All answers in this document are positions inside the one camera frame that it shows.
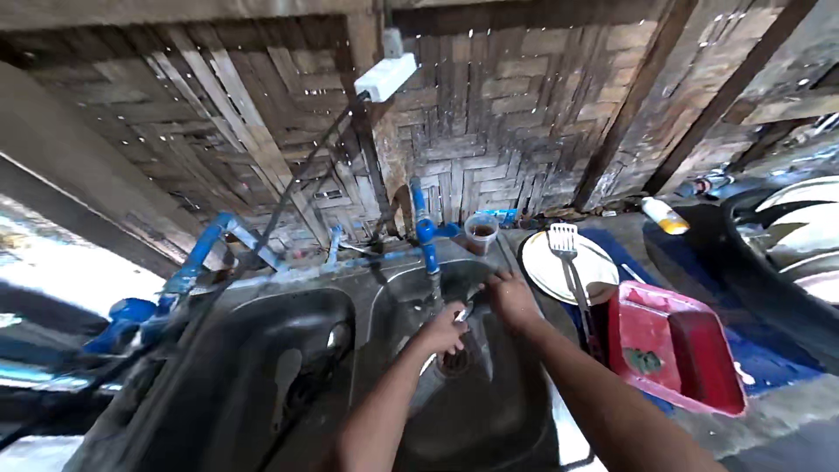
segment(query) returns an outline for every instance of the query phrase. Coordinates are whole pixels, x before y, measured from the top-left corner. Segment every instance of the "cable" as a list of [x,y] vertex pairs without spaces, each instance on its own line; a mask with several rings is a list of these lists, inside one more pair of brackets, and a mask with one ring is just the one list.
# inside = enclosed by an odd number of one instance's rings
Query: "cable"
[[29,422],[19,426],[17,429],[12,431],[11,433],[7,434],[0,439],[0,452],[2,452],[5,448],[12,445],[15,441],[24,436],[28,436],[29,434],[34,433],[41,425],[50,424],[52,422],[56,422],[60,420],[64,415],[68,412],[72,411],[75,406],[79,404],[81,401],[85,401],[93,396],[96,391],[99,390],[104,384],[111,380],[115,380],[119,375],[123,372],[131,368],[134,364],[137,363],[140,359],[145,357],[146,355],[153,352],[155,349],[158,348],[164,341],[174,340],[180,336],[181,329],[185,328],[186,324],[189,321],[196,321],[200,322],[203,317],[209,313],[210,309],[213,305],[216,304],[218,299],[221,297],[221,294],[224,293],[233,282],[238,281],[242,278],[245,271],[249,268],[252,268],[256,265],[257,261],[259,261],[259,251],[261,251],[265,245],[268,243],[268,238],[271,236],[271,233],[274,232],[274,228],[277,226],[277,222],[279,221],[279,214],[282,212],[283,207],[288,202],[291,194],[297,189],[295,186],[299,183],[299,176],[302,176],[312,165],[314,161],[315,153],[320,150],[321,147],[326,143],[329,137],[336,132],[338,127],[341,125],[341,122],[350,115],[352,109],[358,104],[363,102],[366,98],[370,98],[369,92],[361,92],[357,96],[355,96],[354,100],[351,100],[347,107],[344,108],[344,111],[341,112],[340,115],[335,119],[335,122],[321,135],[320,139],[315,141],[315,148],[309,153],[306,160],[300,165],[297,171],[291,176],[291,182],[285,187],[285,191],[283,195],[280,196],[279,201],[274,205],[274,211],[271,213],[271,218],[268,221],[268,225],[265,227],[265,230],[262,234],[259,235],[259,239],[257,239],[256,245],[251,250],[250,254],[241,264],[239,264],[236,269],[233,271],[230,278],[226,279],[222,282],[205,300],[199,307],[195,310],[197,314],[190,319],[179,323],[172,323],[170,324],[162,333],[161,335],[152,342],[145,344],[143,347],[134,350],[128,357],[124,359],[120,359],[119,361],[113,363],[112,367],[107,369],[105,373],[94,377],[91,380],[91,383],[86,385],[84,388],[78,390],[73,396],[64,399],[63,401],[59,401],[55,405],[49,407],[47,411],[41,413],[37,417],[33,418]]

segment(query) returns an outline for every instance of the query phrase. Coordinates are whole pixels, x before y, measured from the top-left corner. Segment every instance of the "brown liquid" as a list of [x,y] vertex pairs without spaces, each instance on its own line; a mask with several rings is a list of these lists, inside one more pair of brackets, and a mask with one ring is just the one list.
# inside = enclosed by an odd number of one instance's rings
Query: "brown liquid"
[[472,227],[472,234],[475,236],[491,236],[493,233],[495,233],[495,229],[486,224],[478,224]]

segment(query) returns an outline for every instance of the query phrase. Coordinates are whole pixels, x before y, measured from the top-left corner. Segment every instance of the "plastic cup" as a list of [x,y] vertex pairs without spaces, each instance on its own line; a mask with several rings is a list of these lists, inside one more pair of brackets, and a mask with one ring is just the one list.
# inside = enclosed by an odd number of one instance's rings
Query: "plastic cup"
[[487,255],[489,245],[498,237],[498,220],[492,216],[475,213],[463,224],[467,248],[474,255]]

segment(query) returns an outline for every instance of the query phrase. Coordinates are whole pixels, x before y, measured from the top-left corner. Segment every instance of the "faucet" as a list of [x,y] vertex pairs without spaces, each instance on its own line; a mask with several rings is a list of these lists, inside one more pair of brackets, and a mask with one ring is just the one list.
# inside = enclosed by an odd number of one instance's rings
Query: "faucet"
[[443,295],[440,288],[440,265],[437,263],[437,250],[434,246],[434,238],[454,238],[460,232],[460,228],[454,223],[448,223],[443,228],[437,228],[434,220],[425,208],[425,197],[422,194],[419,177],[411,177],[410,190],[414,200],[414,225],[416,227],[417,241],[422,248],[425,272],[431,281],[431,305],[434,313],[440,312],[443,308]]

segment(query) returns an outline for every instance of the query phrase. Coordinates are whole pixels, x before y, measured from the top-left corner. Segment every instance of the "red plastic tray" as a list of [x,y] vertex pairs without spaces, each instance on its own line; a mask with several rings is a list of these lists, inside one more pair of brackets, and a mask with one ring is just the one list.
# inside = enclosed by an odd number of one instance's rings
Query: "red plastic tray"
[[737,417],[746,396],[722,325],[706,304],[635,281],[609,301],[609,366],[690,412]]

